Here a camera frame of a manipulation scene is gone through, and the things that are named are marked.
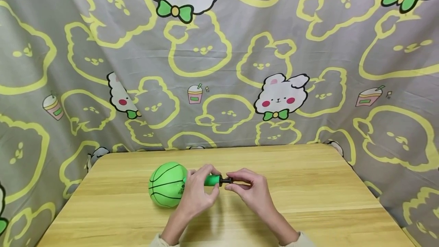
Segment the sleeve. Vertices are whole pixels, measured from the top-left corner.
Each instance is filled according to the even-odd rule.
[[[292,242],[284,247],[316,247],[316,246],[304,233],[301,232],[299,239],[296,242]]]
[[[149,245],[149,247],[180,247],[180,245],[177,244],[177,245],[174,245],[174,246],[170,246],[169,244],[167,244],[164,240],[162,240],[160,238],[159,234],[157,234],[155,236],[154,240]]]

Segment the tabletop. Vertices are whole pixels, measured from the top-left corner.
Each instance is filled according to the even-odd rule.
[[[130,152],[100,158],[38,247],[148,246],[172,209],[157,207],[148,180],[161,164],[219,171],[246,167],[265,175],[275,206],[317,247],[413,247],[352,168],[329,145]],[[275,247],[268,228],[232,193],[194,219],[182,247]]]

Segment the bunny ear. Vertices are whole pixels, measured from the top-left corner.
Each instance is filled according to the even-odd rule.
[[[264,80],[264,86],[275,85],[277,83],[284,82],[285,79],[286,77],[283,74],[273,74]]]
[[[309,76],[307,76],[306,74],[300,74],[298,76],[291,77],[290,79],[288,79],[288,81],[291,82],[291,87],[302,88],[306,85],[306,83],[308,83]]]

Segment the black seam line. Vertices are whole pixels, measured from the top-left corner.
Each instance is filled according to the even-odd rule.
[[[148,189],[154,189],[155,187],[160,187],[160,186],[163,186],[163,185],[173,184],[173,183],[177,183],[177,182],[183,182],[183,180],[177,180],[177,181],[173,181],[173,182],[168,182],[168,183],[160,184],[160,185],[157,185],[157,186],[152,186],[152,187],[149,187]]]
[[[167,197],[167,198],[170,198],[170,199],[181,199],[181,197],[168,197],[168,196],[165,196],[164,194],[161,194],[161,193],[159,193],[159,192],[153,192],[152,194],[151,194],[151,196],[153,196],[153,195],[155,195],[155,194],[158,194],[158,195],[161,195],[162,197]]]
[[[155,175],[157,174],[157,172],[154,174],[154,177],[152,178],[152,181],[150,180],[149,182],[154,182],[154,181],[157,181],[159,178],[161,178],[162,177],[162,175],[164,175],[165,174],[165,172],[167,172],[167,171],[169,171],[169,170],[171,170],[171,169],[174,169],[175,167],[177,167],[177,166],[181,166],[180,164],[177,164],[176,166],[174,166],[174,167],[170,167],[169,169],[167,169],[166,171],[164,171],[161,175],[159,175],[159,177],[158,178],[156,178],[156,179],[154,179],[155,178]]]
[[[154,199],[155,199],[155,200],[157,201],[157,203],[160,204],[161,206],[171,208],[171,206],[167,206],[167,205],[165,205],[165,204],[162,204],[162,203],[161,203],[156,197],[154,197]]]

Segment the finger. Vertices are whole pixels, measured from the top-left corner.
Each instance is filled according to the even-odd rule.
[[[187,170],[186,178],[190,178],[191,175],[195,174],[196,170]]]
[[[212,175],[220,175],[221,174],[221,172],[219,170],[217,170],[214,166],[212,166],[212,167],[213,167],[213,169],[210,172]]]
[[[215,186],[213,187],[212,192],[209,195],[212,201],[215,201],[216,198],[219,196],[219,194],[220,194],[220,190],[219,189],[220,189],[220,185],[218,183],[215,184]]]
[[[206,177],[210,175],[212,172],[218,172],[217,169],[212,164],[206,164],[205,166],[201,167],[197,171],[197,175],[199,175],[203,179],[203,183],[206,180]]]
[[[243,170],[227,173],[227,176],[233,178],[234,181],[242,181],[249,184],[252,183],[257,177],[256,174],[252,174]]]
[[[249,190],[252,188],[251,185],[247,185],[247,184],[236,184],[237,186],[241,187],[242,189],[244,189],[245,191]]]
[[[241,169],[242,171],[245,171],[245,172],[248,172],[248,173],[251,173],[251,174],[254,174],[254,175],[257,175],[257,173],[255,173],[255,172],[253,172],[252,170],[249,170],[249,169],[247,169],[247,168],[243,168],[243,169]]]
[[[245,189],[240,187],[238,184],[228,184],[228,185],[225,186],[225,189],[227,191],[231,191],[231,192],[237,193],[237,195],[239,195],[240,197],[242,197],[243,194],[245,193]]]

